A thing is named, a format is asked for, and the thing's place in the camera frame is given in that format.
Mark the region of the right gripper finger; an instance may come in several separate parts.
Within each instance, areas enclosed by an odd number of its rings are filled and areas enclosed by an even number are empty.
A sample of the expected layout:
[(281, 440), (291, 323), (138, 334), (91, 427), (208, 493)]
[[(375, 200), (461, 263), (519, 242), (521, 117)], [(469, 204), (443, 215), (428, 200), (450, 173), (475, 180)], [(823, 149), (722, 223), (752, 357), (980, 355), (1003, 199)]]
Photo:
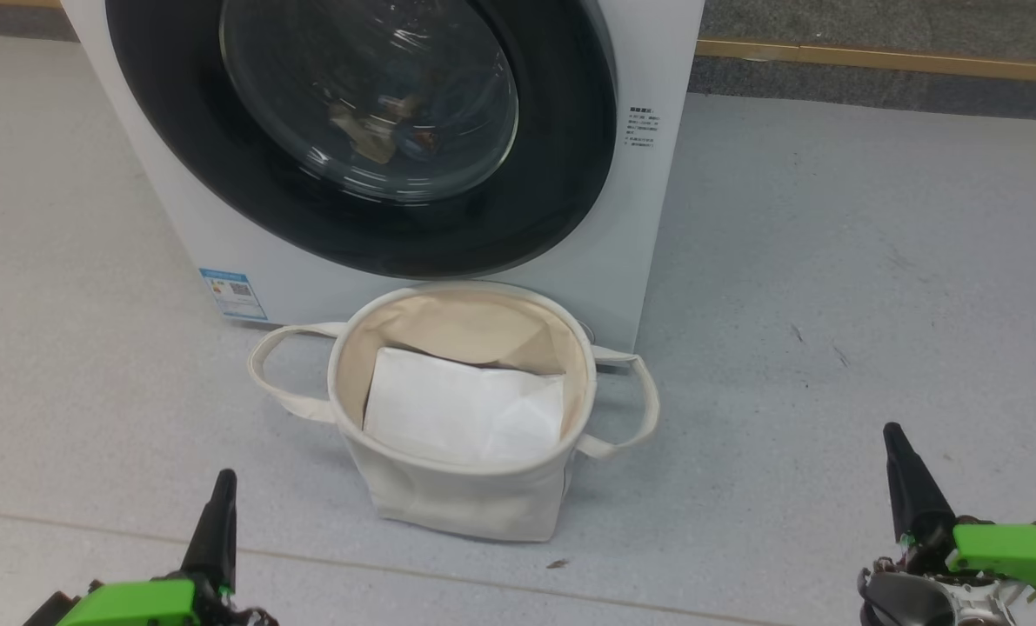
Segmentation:
[(883, 437), (896, 542), (924, 549), (951, 548), (958, 516), (931, 471), (908, 440), (902, 425), (885, 424)]

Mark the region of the yellow wooden baseboard strip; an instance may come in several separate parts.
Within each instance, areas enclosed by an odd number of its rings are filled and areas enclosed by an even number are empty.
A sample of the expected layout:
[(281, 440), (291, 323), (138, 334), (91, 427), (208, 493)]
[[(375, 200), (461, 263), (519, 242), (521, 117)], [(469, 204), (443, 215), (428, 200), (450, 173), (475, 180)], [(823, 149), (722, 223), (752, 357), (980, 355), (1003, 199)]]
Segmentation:
[(919, 72), (1036, 83), (1036, 61), (982, 58), (952, 53), (918, 53), (896, 49), (861, 49), (824, 44), (776, 42), (740, 38), (700, 38), (695, 55), (757, 63), (806, 63), (892, 72)]

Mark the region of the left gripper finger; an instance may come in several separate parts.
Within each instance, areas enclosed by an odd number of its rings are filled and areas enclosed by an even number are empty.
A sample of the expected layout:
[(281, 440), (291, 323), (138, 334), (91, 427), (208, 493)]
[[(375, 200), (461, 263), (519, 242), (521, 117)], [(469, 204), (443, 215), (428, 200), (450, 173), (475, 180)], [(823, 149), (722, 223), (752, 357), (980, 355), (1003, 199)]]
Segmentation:
[(204, 580), (217, 596), (235, 591), (237, 559), (237, 475), (220, 470), (181, 562), (181, 571)]

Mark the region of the cream canvas laundry basket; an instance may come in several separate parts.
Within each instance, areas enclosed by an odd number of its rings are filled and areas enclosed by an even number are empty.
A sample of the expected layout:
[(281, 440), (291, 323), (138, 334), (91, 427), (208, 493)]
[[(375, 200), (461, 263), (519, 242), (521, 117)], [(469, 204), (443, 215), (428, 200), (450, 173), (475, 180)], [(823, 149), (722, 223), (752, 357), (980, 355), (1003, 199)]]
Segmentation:
[[(326, 396), (275, 387), (264, 362), (288, 336), (333, 338)], [(562, 376), (565, 417), (556, 447), (542, 458), (497, 466), (458, 466), (409, 456), (363, 431), (365, 405), (382, 348), (437, 357), (477, 368)], [(597, 391), (597, 367), (632, 369), (644, 411), (623, 443), (586, 435)], [(660, 401), (644, 359), (591, 343), (585, 330), (557, 302), (502, 283), (425, 283), (366, 304), (345, 323), (282, 326), (248, 355), (255, 385), (292, 415), (338, 429), (383, 518), (493, 542), (546, 542), (556, 531), (578, 453), (612, 458), (652, 436)]]

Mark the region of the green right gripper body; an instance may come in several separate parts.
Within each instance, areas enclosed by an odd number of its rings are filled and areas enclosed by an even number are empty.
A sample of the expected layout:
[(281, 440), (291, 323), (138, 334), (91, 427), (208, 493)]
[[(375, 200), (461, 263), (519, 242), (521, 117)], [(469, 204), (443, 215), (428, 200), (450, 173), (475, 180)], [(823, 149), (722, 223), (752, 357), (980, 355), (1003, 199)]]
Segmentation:
[(1023, 585), (1036, 598), (1036, 523), (900, 529), (899, 546), (899, 573), (959, 588)]

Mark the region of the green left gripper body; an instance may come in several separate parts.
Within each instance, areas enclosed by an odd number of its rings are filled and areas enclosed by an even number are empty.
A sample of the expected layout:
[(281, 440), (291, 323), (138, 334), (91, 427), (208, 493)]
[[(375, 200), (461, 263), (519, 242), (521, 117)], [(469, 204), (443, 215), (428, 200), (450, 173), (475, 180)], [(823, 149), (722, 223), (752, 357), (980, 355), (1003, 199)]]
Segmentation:
[(277, 626), (264, 609), (237, 609), (231, 590), (196, 578), (103, 585), (57, 626)]

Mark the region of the white folded sheet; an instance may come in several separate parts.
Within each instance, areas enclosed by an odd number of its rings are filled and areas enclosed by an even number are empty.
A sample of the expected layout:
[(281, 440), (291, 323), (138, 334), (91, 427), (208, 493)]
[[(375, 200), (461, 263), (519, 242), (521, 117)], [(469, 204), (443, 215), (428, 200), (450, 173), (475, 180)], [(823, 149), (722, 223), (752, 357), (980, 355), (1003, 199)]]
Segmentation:
[(562, 376), (382, 348), (363, 431), (409, 456), (497, 466), (545, 456), (560, 442), (563, 417)]

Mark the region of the white front-load washing machine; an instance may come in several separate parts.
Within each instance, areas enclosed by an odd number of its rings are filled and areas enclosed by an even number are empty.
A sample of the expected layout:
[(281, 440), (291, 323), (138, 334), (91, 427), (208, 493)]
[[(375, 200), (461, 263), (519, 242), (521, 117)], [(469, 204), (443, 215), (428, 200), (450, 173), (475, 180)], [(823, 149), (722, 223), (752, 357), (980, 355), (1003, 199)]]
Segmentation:
[(234, 210), (160, 138), (117, 63), (105, 0), (60, 0), (136, 155), (196, 269), (242, 273), (267, 322), (346, 321), (371, 300), (418, 283), (483, 280), (560, 303), (598, 343), (632, 351), (706, 0), (584, 0), (612, 61), (616, 145), (597, 202), (545, 253), (507, 271), (405, 280), (325, 260)]

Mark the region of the blue patterned garment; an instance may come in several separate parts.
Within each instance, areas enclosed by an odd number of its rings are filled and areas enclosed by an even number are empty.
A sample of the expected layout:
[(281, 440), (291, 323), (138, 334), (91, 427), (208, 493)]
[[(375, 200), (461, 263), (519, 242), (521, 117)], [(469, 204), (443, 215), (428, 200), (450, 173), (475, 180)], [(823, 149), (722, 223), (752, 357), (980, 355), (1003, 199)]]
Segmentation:
[(327, 118), (342, 131), (354, 153), (378, 165), (428, 163), (442, 153), (444, 140), (425, 114), (421, 92), (381, 95), (370, 108), (347, 99), (330, 99)]

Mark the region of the blue energy label sticker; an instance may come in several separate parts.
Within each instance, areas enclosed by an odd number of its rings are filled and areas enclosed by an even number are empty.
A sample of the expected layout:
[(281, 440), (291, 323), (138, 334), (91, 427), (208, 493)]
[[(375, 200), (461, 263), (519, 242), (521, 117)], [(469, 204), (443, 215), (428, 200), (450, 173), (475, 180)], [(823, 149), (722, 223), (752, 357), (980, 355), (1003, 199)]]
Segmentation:
[(199, 267), (199, 273), (211, 290), (217, 308), (224, 317), (238, 320), (267, 322), (268, 318), (251, 282), (242, 273), (209, 271)]

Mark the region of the glass washing machine door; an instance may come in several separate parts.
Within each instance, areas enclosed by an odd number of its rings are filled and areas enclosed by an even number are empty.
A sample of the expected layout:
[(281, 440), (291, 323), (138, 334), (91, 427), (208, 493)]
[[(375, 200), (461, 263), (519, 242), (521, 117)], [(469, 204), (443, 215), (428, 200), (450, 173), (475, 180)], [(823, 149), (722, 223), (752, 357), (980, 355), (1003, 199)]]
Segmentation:
[[(616, 146), (612, 61), (584, 0), (105, 0), (145, 117), (234, 210), (405, 280), (533, 260), (584, 221)], [(421, 92), (444, 140), (378, 165), (327, 104)]]

